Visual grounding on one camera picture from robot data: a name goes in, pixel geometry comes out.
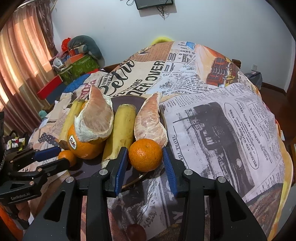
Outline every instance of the metal screw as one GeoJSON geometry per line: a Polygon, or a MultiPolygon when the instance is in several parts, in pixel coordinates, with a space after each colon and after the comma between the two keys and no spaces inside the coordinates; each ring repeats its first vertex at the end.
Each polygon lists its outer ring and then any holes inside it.
{"type": "Polygon", "coordinates": [[[102,169],[102,170],[99,171],[99,174],[102,175],[102,176],[106,175],[107,173],[108,173],[107,169],[102,169]]]}
{"type": "Polygon", "coordinates": [[[190,176],[190,175],[192,175],[193,171],[190,170],[190,169],[186,169],[186,170],[184,171],[184,173],[185,173],[187,176],[190,176]]]}
{"type": "Polygon", "coordinates": [[[71,182],[73,182],[74,181],[74,177],[67,177],[66,178],[66,182],[67,183],[71,183],[71,182]]]}
{"type": "Polygon", "coordinates": [[[224,183],[224,182],[226,182],[226,178],[225,177],[218,177],[218,181],[220,183],[224,183]]]}

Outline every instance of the banana piece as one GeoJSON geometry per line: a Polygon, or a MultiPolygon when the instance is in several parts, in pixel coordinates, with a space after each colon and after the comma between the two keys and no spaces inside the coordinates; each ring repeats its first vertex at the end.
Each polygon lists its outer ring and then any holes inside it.
{"type": "Polygon", "coordinates": [[[118,107],[115,117],[113,130],[108,137],[102,158],[102,168],[108,162],[117,158],[122,146],[130,148],[133,143],[133,127],[136,119],[136,107],[131,104],[122,104],[118,107]]]}
{"type": "Polygon", "coordinates": [[[67,134],[68,134],[68,130],[71,127],[71,125],[73,125],[74,123],[74,117],[78,116],[81,109],[82,109],[82,105],[85,103],[85,100],[83,99],[76,99],[73,103],[72,106],[70,108],[70,112],[66,117],[65,123],[63,125],[61,134],[59,136],[59,140],[64,140],[67,141],[67,134]]]}

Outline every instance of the brown floor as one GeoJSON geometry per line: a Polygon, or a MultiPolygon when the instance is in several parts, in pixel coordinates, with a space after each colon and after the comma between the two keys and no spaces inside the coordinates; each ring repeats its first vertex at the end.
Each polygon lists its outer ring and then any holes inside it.
{"type": "Polygon", "coordinates": [[[288,146],[296,136],[296,106],[293,108],[286,96],[275,90],[262,87],[261,97],[280,124],[288,146]]]}

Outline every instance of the plate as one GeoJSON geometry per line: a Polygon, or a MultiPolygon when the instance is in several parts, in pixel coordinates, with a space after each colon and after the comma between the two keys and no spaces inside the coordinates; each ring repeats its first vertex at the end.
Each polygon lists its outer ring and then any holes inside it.
{"type": "MultiPolygon", "coordinates": [[[[112,97],[111,100],[113,104],[114,114],[116,113],[118,107],[122,104],[134,105],[136,107],[136,112],[138,114],[146,98],[140,97],[140,96],[125,95],[125,96],[112,97]]],[[[98,157],[92,160],[80,159],[75,166],[69,169],[70,175],[75,177],[76,179],[82,179],[82,178],[87,178],[92,176],[94,173],[101,170],[102,156],[103,154],[100,154],[98,157]]],[[[145,176],[145,174],[146,172],[138,172],[130,164],[128,164],[125,178],[123,181],[122,191],[127,190],[137,181],[141,180],[145,176]]]]}

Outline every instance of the wall socket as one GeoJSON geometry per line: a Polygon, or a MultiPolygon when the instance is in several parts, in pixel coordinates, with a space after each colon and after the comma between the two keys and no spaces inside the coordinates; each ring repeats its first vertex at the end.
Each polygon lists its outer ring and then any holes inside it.
{"type": "Polygon", "coordinates": [[[251,70],[252,71],[256,71],[257,70],[257,65],[256,64],[253,64],[251,70]]]}

